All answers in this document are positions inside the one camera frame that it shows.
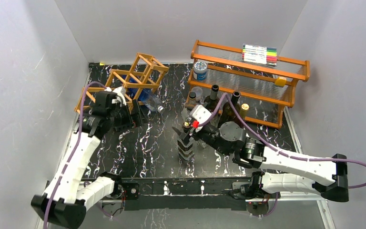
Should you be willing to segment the clear glass bottle black cap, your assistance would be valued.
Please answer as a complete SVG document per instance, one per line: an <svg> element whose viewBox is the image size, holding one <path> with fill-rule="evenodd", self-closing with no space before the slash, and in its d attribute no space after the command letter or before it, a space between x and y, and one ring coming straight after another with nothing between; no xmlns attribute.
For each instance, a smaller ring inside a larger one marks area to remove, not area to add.
<svg viewBox="0 0 366 229"><path fill-rule="evenodd" d="M196 105L199 104L199 100L197 100L197 94L195 92L189 93L189 98L184 104L184 108L182 110L182 119L185 121L189 116L190 112L194 109Z"/></svg>

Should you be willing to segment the dark wine bottle cream label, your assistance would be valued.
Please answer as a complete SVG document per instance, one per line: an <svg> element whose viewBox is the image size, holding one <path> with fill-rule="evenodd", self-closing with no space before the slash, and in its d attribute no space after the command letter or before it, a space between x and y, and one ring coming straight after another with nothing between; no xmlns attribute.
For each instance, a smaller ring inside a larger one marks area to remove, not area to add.
<svg viewBox="0 0 366 229"><path fill-rule="evenodd" d="M226 102L223 106L223 111L218 123L218 128L221 127L222 124L233 121L236 117L236 114L234 110L238 111L239 105L238 100L241 96L241 93L239 91L234 91L232 93L231 99L229 102Z"/></svg>

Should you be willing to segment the blue plastic bottle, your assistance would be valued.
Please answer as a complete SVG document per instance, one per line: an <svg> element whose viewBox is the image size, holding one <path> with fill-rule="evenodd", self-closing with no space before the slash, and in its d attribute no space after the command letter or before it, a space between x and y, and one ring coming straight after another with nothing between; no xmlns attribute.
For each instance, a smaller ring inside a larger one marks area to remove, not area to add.
<svg viewBox="0 0 366 229"><path fill-rule="evenodd" d="M130 83L136 83L133 78L129 79ZM138 92L138 88L128 88L128 95L133 99ZM161 99L155 95L151 89L144 88L140 93L138 101L141 101L151 112L164 112L164 106Z"/></svg>

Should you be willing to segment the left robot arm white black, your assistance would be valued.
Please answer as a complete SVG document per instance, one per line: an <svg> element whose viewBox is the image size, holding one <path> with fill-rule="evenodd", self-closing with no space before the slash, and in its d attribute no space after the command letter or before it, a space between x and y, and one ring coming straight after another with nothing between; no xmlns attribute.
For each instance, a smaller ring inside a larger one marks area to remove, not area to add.
<svg viewBox="0 0 366 229"><path fill-rule="evenodd" d="M120 175L103 172L84 188L79 188L92 154L104 135L113 130L125 132L147 123L137 100L130 110L125 89L107 88L95 94L89 112L80 113L70 146L53 180L43 194L35 195L31 206L43 220L43 227L55 224L68 229L81 226L87 211L105 197L137 199L137 183L124 183Z"/></svg>

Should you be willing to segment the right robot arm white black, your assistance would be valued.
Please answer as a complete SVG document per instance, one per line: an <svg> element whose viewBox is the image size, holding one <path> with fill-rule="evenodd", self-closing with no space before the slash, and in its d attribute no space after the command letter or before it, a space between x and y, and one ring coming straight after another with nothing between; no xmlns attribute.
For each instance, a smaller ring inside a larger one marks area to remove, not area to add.
<svg viewBox="0 0 366 229"><path fill-rule="evenodd" d="M343 154L320 158L271 149L249 137L235 122L227 122L220 128L211 124L200 128L185 124L174 131L179 135L177 145L182 156L185 151L192 153L195 140L202 140L221 154L233 155L233 163L257 169L250 184L236 189L244 196L260 198L287 191L313 193L335 202L349 201L347 157Z"/></svg>

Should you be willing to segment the clear square bottle dark cap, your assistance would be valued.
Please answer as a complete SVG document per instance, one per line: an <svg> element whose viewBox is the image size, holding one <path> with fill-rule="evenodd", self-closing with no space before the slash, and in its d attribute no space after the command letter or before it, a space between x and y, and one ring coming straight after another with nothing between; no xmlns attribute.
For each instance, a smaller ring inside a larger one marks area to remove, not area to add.
<svg viewBox="0 0 366 229"><path fill-rule="evenodd" d="M192 123L193 123L193 118L190 116L187 116L183 122L183 133L185 136L189 136L192 134L192 132L193 132Z"/></svg>

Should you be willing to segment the dark wine bottle brown label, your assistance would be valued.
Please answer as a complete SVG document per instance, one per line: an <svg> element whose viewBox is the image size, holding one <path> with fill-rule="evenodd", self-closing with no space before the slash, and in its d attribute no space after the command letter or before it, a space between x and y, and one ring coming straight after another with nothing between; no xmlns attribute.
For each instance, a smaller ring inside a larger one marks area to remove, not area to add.
<svg viewBox="0 0 366 229"><path fill-rule="evenodd" d="M203 106L211 113L213 113L214 109L217 107L217 104L220 100L220 98L218 97L218 91L219 86L214 84L211 87L210 95L205 98L203 103Z"/></svg>

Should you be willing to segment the brown wine bottle gold cap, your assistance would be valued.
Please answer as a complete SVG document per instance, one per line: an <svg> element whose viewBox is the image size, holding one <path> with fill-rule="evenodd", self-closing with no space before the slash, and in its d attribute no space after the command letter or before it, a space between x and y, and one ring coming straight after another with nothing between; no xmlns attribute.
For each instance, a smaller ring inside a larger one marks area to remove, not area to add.
<svg viewBox="0 0 366 229"><path fill-rule="evenodd" d="M240 111L239 111L239 116L245 121L247 112L249 111L249 105L246 103L241 104L240 106Z"/></svg>

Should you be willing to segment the clear glass bottle white label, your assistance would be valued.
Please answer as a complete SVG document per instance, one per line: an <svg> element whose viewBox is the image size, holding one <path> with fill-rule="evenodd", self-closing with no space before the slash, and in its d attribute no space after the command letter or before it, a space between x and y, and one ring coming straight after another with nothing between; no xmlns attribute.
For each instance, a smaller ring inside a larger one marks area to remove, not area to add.
<svg viewBox="0 0 366 229"><path fill-rule="evenodd" d="M206 149L208 145L201 139L197 141L198 145L201 146L203 149Z"/></svg>

